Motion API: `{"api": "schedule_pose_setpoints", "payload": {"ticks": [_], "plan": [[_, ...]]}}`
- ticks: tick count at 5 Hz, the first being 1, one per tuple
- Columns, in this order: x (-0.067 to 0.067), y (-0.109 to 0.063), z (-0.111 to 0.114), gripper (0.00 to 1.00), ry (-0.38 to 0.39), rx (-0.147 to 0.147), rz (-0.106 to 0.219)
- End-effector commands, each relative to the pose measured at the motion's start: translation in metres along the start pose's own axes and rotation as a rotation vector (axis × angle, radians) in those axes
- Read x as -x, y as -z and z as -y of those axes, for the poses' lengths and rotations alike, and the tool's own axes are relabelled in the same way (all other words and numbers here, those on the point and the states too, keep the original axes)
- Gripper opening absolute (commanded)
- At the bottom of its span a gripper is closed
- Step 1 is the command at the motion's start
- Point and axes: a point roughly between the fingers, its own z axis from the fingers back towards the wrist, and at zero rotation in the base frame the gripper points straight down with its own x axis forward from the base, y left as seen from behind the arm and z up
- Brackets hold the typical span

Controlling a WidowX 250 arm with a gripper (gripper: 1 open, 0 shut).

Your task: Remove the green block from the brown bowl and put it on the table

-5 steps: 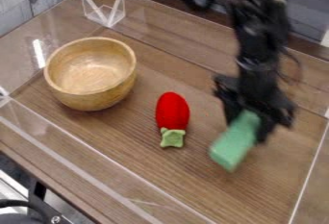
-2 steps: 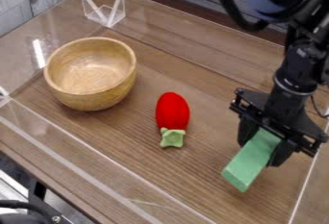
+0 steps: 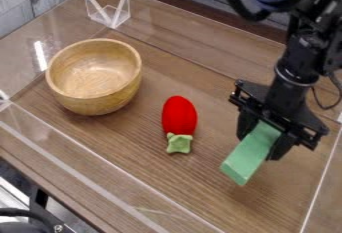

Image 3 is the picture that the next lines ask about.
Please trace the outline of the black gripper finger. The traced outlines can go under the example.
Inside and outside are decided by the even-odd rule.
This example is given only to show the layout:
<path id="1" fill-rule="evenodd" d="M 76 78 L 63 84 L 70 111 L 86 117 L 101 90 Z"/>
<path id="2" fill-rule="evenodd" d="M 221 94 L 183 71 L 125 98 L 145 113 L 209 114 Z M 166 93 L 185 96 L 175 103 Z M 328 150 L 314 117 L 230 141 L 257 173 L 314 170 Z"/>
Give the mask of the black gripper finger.
<path id="1" fill-rule="evenodd" d="M 256 128 L 260 122 L 260 113 L 247 108 L 239 109 L 238 126 L 237 126 L 237 137 L 242 140 L 251 130 Z"/>
<path id="2" fill-rule="evenodd" d="M 272 146 L 272 150 L 268 155 L 268 160 L 278 161 L 290 151 L 296 143 L 297 137 L 293 136 L 292 134 L 284 133 Z"/>

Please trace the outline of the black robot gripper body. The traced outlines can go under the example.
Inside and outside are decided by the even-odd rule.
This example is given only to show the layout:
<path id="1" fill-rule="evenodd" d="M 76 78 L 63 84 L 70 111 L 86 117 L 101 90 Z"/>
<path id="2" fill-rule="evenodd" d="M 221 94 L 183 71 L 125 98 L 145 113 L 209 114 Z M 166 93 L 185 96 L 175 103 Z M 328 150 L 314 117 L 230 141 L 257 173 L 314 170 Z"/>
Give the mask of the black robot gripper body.
<path id="1" fill-rule="evenodd" d="M 270 86 L 238 79 L 229 101 L 260 113 L 260 121 L 297 137 L 296 145 L 314 150 L 329 128 L 306 104 L 308 86 L 276 79 Z"/>

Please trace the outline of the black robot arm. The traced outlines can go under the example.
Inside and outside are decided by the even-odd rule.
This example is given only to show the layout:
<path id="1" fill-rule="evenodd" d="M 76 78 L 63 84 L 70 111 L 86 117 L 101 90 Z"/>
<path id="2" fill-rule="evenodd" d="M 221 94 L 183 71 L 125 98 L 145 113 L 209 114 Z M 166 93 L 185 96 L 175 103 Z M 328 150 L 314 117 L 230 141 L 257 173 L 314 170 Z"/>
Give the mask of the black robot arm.
<path id="1" fill-rule="evenodd" d="M 310 110 L 306 96 L 314 95 L 321 77 L 330 79 L 342 101 L 342 0 L 254 0 L 253 12 L 242 0 L 227 0 L 238 15 L 260 22 L 274 13 L 290 15 L 284 54 L 274 67 L 270 85 L 239 79 L 230 102 L 239 110 L 237 136 L 245 138 L 260 122 L 281 132 L 266 153 L 281 159 L 296 145 L 314 149 L 329 128 Z"/>

